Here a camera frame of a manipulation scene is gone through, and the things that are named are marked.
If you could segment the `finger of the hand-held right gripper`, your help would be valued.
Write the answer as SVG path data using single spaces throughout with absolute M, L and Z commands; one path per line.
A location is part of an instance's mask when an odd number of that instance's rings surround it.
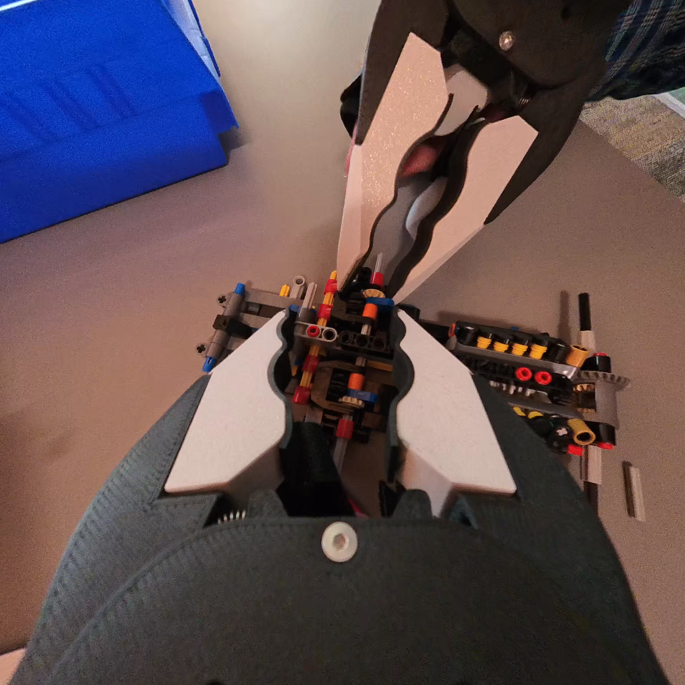
M 391 299 L 405 300 L 484 227 L 537 135 L 521 116 L 465 132 L 442 196 L 419 222 L 415 244 L 392 275 Z
M 474 108 L 488 101 L 487 86 L 464 67 L 445 68 L 440 51 L 414 32 L 407 35 L 381 98 L 371 76 L 380 74 L 379 55 L 367 50 L 355 143 L 349 157 L 336 269 L 338 290 L 347 293 L 364 265 L 375 228 L 397 197 L 404 162 L 420 143 L 456 130 Z

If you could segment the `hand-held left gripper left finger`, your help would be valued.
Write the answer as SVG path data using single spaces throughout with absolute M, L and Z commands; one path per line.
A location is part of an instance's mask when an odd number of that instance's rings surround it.
M 292 415 L 275 369 L 287 350 L 289 314 L 273 316 L 210 372 L 165 493 L 251 494 L 282 483 L 279 448 Z

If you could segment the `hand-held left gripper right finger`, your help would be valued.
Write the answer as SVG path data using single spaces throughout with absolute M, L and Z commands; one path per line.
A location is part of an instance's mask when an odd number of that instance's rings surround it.
M 393 310 L 390 339 L 398 395 L 389 411 L 389 479 L 423 491 L 436 517 L 463 492 L 514 495 L 471 372 L 405 310 Z

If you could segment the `black technic lego assembly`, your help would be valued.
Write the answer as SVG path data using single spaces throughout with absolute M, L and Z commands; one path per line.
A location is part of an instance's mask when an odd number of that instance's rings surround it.
M 395 302 L 386 297 L 382 260 L 379 254 L 373 269 L 361 269 L 348 299 L 338 295 L 336 272 L 320 302 L 317 285 L 301 275 L 278 294 L 237 283 L 218 297 L 212 335 L 195 347 L 209 373 L 280 310 L 293 312 L 286 396 L 308 411 L 307 420 L 322 424 L 338 469 L 352 441 L 366 444 L 386 431 L 399 393 L 391 376 Z M 611 358 L 597 347 L 590 295 L 578 294 L 576 344 L 547 332 L 463 320 L 447 327 L 422 320 L 414 306 L 400 308 L 474 380 L 502 397 L 555 456 L 579 459 L 585 497 L 598 512 L 602 454 L 616 446 L 617 394 L 629 380 L 613 372 Z

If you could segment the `person's right forearm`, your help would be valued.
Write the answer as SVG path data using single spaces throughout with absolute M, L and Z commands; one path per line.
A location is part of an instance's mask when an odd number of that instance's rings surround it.
M 684 2 L 632 1 L 605 46 L 604 76 L 587 102 L 630 99 L 684 87 Z

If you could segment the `person's right hand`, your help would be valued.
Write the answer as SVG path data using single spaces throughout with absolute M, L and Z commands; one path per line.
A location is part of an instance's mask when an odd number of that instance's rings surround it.
M 445 141 L 444 137 L 437 136 L 419 144 L 404 162 L 400 176 L 407 178 L 430 171 L 439 158 Z

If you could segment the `small grey connector piece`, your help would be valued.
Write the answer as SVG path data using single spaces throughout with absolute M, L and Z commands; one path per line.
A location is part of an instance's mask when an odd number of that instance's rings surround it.
M 640 469 L 629 461 L 622 462 L 628 515 L 639 522 L 646 522 L 645 498 Z

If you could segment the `blue plastic storage bin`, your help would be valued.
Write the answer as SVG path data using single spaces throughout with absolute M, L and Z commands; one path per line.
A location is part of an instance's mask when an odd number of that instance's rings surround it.
M 1 2 L 1 242 L 227 164 L 192 1 Z

